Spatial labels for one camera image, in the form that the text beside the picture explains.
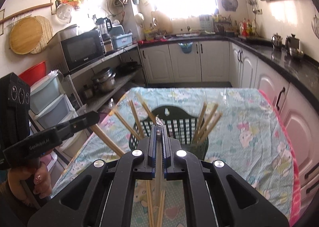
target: human hand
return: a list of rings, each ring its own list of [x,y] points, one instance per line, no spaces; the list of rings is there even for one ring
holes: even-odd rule
[[[31,202],[28,199],[20,181],[27,180],[34,174],[34,190],[31,190],[35,195],[40,194],[39,198],[49,196],[52,193],[51,178],[47,171],[47,166],[41,162],[40,168],[18,167],[10,169],[8,172],[8,183],[12,194],[26,205]]]

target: white cabinet door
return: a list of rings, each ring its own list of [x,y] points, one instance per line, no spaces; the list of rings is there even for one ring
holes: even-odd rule
[[[239,87],[239,76],[240,76],[240,65],[239,62],[239,51],[240,48],[238,45],[229,42],[229,81],[232,84],[232,87]]]
[[[240,69],[240,83],[239,87],[252,88],[255,84],[257,57],[242,49],[241,52],[241,69]]]
[[[174,82],[171,57],[167,44],[144,48],[141,52],[149,83]]]
[[[169,44],[175,82],[201,82],[201,66],[198,42],[190,53],[183,53],[178,43]]]
[[[291,140],[304,186],[319,173],[319,116],[308,100],[292,84],[280,117]]]
[[[199,42],[202,81],[229,81],[229,43],[226,41]]]
[[[302,215],[309,204],[311,203],[313,197],[319,188],[319,175],[315,176],[309,183],[307,183],[304,187],[301,188],[301,208],[300,215]]]
[[[277,107],[278,112],[281,112],[289,90],[289,82],[260,59],[257,64],[255,88],[262,90],[274,107],[281,93]]]

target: black countertop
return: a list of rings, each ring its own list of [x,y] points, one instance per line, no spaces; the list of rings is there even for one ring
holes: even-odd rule
[[[309,57],[298,61],[291,58],[283,48],[276,51],[269,41],[243,40],[238,37],[226,36],[197,36],[197,37],[172,37],[165,42],[143,43],[141,48],[170,44],[187,43],[190,41],[230,41],[250,51],[259,59],[271,66],[288,82],[292,83],[307,98],[313,108],[319,113],[319,63]]]

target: microwave oven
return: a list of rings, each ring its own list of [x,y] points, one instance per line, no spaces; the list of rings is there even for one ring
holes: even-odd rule
[[[106,52],[99,30],[92,30],[48,45],[48,62],[64,76],[95,62]]]

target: shelf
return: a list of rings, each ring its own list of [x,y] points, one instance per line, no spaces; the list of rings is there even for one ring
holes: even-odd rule
[[[137,46],[138,46],[138,44],[135,43],[135,44],[132,44],[132,45],[123,47],[123,48],[119,49],[118,51],[116,51],[116,52],[114,52],[114,53],[112,53],[112,54],[110,54],[110,55],[108,55],[108,56],[105,56],[105,57],[103,57],[102,59],[99,59],[98,61],[96,61],[96,62],[94,62],[94,63],[92,63],[92,64],[86,66],[85,68],[80,69],[79,71],[77,71],[77,72],[71,74],[71,75],[70,75],[70,76],[71,76],[71,79],[74,79],[74,78],[80,76],[81,74],[85,73],[86,71],[88,71],[88,70],[90,70],[90,69],[96,67],[97,65],[101,64],[102,62],[105,62],[105,61],[107,61],[107,60],[109,60],[109,59],[112,59],[112,58],[114,58],[114,57],[116,57],[116,56],[118,56],[118,55],[124,53],[125,51],[129,51],[129,50],[131,50],[131,49],[133,49],[133,48],[135,48],[135,47],[137,47]]]
[[[115,78],[115,89],[105,95],[99,95],[93,97],[92,99],[87,101],[87,112],[97,111],[103,104],[109,100],[117,91],[120,90],[127,82],[129,82],[138,72],[140,72],[143,68],[139,68],[136,71],[123,76]]]

